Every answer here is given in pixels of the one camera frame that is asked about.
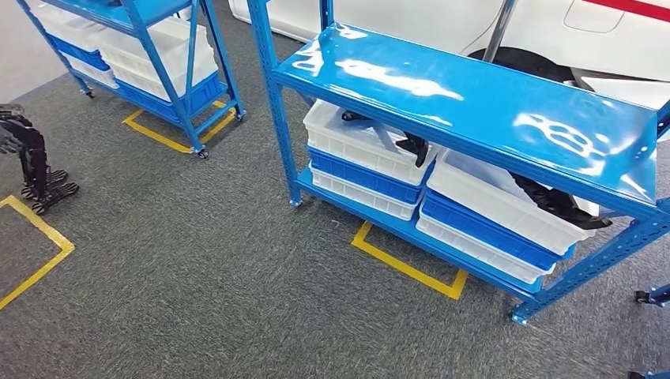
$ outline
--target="shelf top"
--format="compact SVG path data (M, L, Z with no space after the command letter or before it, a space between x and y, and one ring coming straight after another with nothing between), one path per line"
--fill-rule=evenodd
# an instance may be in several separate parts
M340 23L274 74L392 114L444 137L438 143L486 148L493 164L513 156L524 167L654 204L650 109Z
M83 18L135 36L133 23L124 6L107 6L104 0L43 0ZM125 0L133 2L145 27L163 20L191 4L190 0Z

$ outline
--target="white wall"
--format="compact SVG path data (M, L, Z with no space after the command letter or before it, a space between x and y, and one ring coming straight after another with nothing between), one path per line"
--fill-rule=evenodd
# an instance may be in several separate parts
M67 72L15 0L2 1L0 51L0 103Z

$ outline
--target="shelving unit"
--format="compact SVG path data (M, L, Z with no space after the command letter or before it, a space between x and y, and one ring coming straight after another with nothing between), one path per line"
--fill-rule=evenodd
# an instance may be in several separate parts
M311 193L502 288L522 300L512 312L520 324L668 232L670 202L656 199L661 114L334 22L333 0L320 0L321 34L279 62L267 2L248 0L292 206L301 204L301 191ZM634 220L554 283L522 283L418 232L416 216L399 220L314 186L309 169L298 174L282 86L308 102L323 99L401 127Z
M44 26L31 13L30 6L26 0L17 0L21 8L28 15L32 23L37 27L45 40L49 43L51 48L61 59L63 65L69 70L74 77L74 80L79 84L81 92L88 97L93 97L92 89L86 84L92 83L98 87L104 88L113 92L119 97L133 103L139 107L143 107L135 99L130 98L124 92L117 88L100 83L96 79L79 72L72 68L67 59L63 56L61 51L56 46L54 40L45 31ZM225 50L224 41L221 36L218 22L214 15L214 8L211 0L121 0L120 6L108 6L106 1L102 0L44 0L53 6L67 10L71 13L77 14L85 19L94 21L98 24L112 28L116 31L122 32L129 36L137 38L144 47L151 63L156 69L156 73L160 78L169 98L171 107L177 118L171 118L159 111L148 109L150 113L165 119L166 121L178 126L182 129L193 145L191 151L198 154L200 157L206 157L205 146L200 142L198 135L207 130L217 119L225 116L232 108L235 108L236 117L242 121L245 110L239 101L239 91L237 84L232 76L230 65L228 64L228 55ZM190 19L190 38L189 38L189 54L186 74L186 94L180 98L172 84L168 72L164 64L160 60L160 56L156 51L151 37L149 36L148 28L155 23L162 21L166 17L177 13L178 11L192 6L192 17ZM197 109L190 109L191 93L193 89L193 71L194 71L194 49L195 49L195 35L197 25L198 8L202 9L205 19L209 24L209 30L212 33L214 44L216 45L216 52L219 55L221 69L224 73L225 83L221 83L220 93L217 97L227 94L229 97L228 103L222 108L207 118L201 125L194 126L192 120L198 116L207 106L199 107Z

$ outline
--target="blue plastic bin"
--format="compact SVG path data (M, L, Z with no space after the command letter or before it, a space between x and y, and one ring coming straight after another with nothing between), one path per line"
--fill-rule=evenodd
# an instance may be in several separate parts
M574 252L572 245L561 257L432 189L426 192L423 213L543 270Z
M116 82L119 83L119 91L128 100L145 108L153 114L179 124L179 116L177 116L177 112L175 112L172 103L144 92L137 87L120 81L119 79L116 79ZM202 110L211 105L224 90L224 86L219 81L219 73L213 73L200 83L194 85L190 94L190 116L202 112ZM182 96L180 98L182 102L184 101L184 97L185 96Z
M56 47L63 53L75 57L82 62L86 62L100 71L107 71L109 69L109 65L103 60L100 51L86 51L74 46L72 43L68 43L58 38L57 36L50 34L49 37L54 41L54 45L56 45Z
M310 146L307 146L307 152L310 153L313 168L408 204L419 201L421 190L426 186L432 171L432 167L429 167L421 185L412 186Z

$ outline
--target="shelf post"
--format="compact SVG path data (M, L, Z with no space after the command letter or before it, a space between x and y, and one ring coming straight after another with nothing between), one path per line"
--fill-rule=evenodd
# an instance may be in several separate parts
M657 202L656 215L647 220L632 220L621 233L602 245L587 258L579 261L549 287L514 308L512 320L525 325L528 319L545 307L574 291L633 253L670 231L670 197Z
M488 41L488 46L484 52L484 58L482 58L483 61L493 62L495 53L498 52L500 43L503 41L503 36L505 35L505 30L507 30L507 25L510 23L510 17L512 16L515 5L517 5L517 0L505 0L505 2L500 7L498 20L495 22L491 40Z
M319 11L321 12L321 30L325 30L335 21L333 0L319 0Z
M28 19L30 19L30 21L35 25L35 27L40 32L42 37L47 41L47 43L49 43L49 47L51 47L51 49L56 53L58 59L61 60L62 64L67 68L67 71L74 78L74 81L77 82L77 84L79 85L79 89L81 90L81 93L90 96L90 94L92 93L92 89L86 84L85 81L83 81L80 77L78 77L73 73L73 68L70 65L70 62L68 62L68 60L63 56L63 54L56 47L56 45L54 45L54 41L51 39L51 37L49 37L47 31L44 29L44 26L42 26L40 20L38 20L37 17L35 17L35 15L32 14L32 12L30 11L30 6L28 6L25 0L17 0L17 1L19 3L19 6L21 6L21 8L23 9L25 15L28 16Z
M235 101L235 111L237 112L237 119L241 120L245 115L245 110L242 105L242 102L239 100L239 90L237 89L237 83L235 78L230 72L230 61L228 60L228 53L226 52L226 46L224 44L224 38L221 35L219 29L219 22L216 20L216 14L214 14L214 6L212 5L212 0L200 0L202 12L205 14L207 21L209 23L209 29L212 31L212 38L214 39L214 44L216 45L216 51L219 53L219 59L221 69L224 71L224 76L226 82L228 83L228 96L231 101Z
M284 109L284 99L281 94L281 86L273 77L274 69L279 65L277 54L274 51L272 32L269 24L268 8L265 1L248 0L251 24L254 27L256 44L258 45L258 56L261 63L261 71L265 77L265 90L268 95L268 105L273 116L275 134L279 144L281 162L284 165L284 175L288 186L289 203L297 207L302 203L300 188L296 182L298 174L295 170L293 159L293 148L291 136L288 132L288 122Z
M156 46L154 46L153 41L151 40L149 30L146 28L146 24L141 19L140 13L137 11L134 1L121 0L121 3L123 4L123 7L126 8L130 22L133 24L134 36L140 40L140 43L149 56L149 60L151 60L153 67L156 69L156 73L158 73L160 82L163 84L167 95L170 97L172 106L175 108L175 112L181 120L181 127L186 132L190 142L193 144L193 153L202 152L205 149L205 146L200 142L200 138L195 132L195 128L193 127L190 116L186 112L182 100L177 95L175 86L172 85L172 80L170 80L170 76L168 75L163 62L160 60Z
M670 129L670 100L657 112L656 138L659 139Z
M196 36L198 35L198 0L193 0L191 2L191 14L190 14L190 34L189 34L189 52L188 52L188 62L186 64L186 95L184 96L184 103L186 103L186 112L190 114L190 94L193 91L193 64L195 60L195 42Z

